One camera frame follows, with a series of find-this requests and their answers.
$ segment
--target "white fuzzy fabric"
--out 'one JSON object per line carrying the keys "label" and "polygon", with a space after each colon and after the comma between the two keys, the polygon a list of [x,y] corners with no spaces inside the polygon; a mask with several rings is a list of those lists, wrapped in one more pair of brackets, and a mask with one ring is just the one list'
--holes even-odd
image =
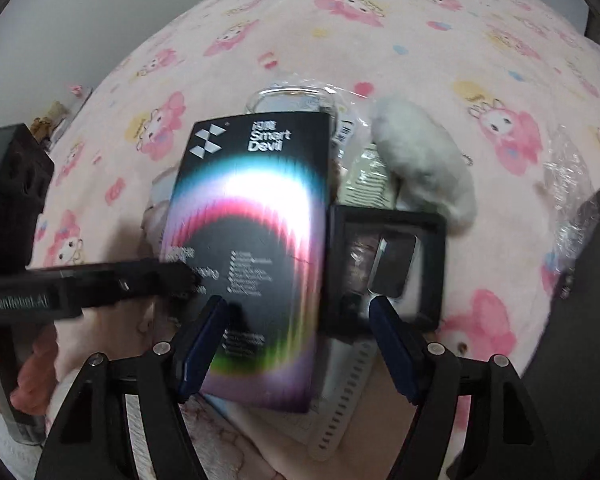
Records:
{"label": "white fuzzy fabric", "polygon": [[371,123],[378,153],[403,179],[398,208],[435,209],[459,231],[474,222],[474,182],[453,139],[418,105],[401,97],[378,101]]}

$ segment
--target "bedspread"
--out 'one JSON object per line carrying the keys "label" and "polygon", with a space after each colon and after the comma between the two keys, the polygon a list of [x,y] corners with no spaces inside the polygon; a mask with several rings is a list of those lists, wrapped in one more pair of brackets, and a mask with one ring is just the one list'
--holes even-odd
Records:
{"label": "bedspread", "polygon": [[[243,113],[284,73],[360,96],[403,94],[470,157],[478,215],[448,240],[438,337],[468,357],[506,354],[522,373],[557,279],[542,162],[558,124],[600,188],[600,47],[539,0],[205,0],[123,60],[58,142],[33,265],[136,257],[152,180],[177,165],[193,124]],[[65,362],[78,337],[109,348],[106,316],[143,323],[103,312],[60,324]],[[129,354],[146,344],[138,333]],[[390,388],[382,376],[368,389]],[[449,458],[467,410],[461,402]],[[362,412],[354,426],[368,415],[367,434],[382,438]],[[390,463],[358,444],[343,446],[360,450],[352,460],[365,478],[383,478]]]}

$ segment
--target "smart devil box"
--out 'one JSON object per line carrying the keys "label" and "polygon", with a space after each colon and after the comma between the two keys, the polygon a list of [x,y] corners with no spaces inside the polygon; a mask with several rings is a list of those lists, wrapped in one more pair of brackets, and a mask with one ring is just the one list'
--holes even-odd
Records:
{"label": "smart devil box", "polygon": [[203,391],[305,412],[322,278],[330,116],[270,112],[202,121],[180,166],[165,260],[202,277],[232,311]]}

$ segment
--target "stuffed animal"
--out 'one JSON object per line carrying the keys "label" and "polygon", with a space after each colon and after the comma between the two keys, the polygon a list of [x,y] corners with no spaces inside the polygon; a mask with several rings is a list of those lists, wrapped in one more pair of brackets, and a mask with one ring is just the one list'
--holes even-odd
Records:
{"label": "stuffed animal", "polygon": [[381,99],[371,135],[382,160],[402,179],[398,209],[437,211],[450,232],[474,222],[477,205],[467,161],[426,111],[404,98]]}

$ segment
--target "white fluffy plush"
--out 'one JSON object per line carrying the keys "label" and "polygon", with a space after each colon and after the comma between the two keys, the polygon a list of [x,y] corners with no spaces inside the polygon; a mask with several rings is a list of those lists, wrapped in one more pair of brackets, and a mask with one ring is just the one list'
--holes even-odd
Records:
{"label": "white fluffy plush", "polygon": [[401,97],[378,101],[371,134],[385,164],[403,184],[398,209],[435,210],[451,232],[474,222],[474,182],[455,142],[418,105]]}

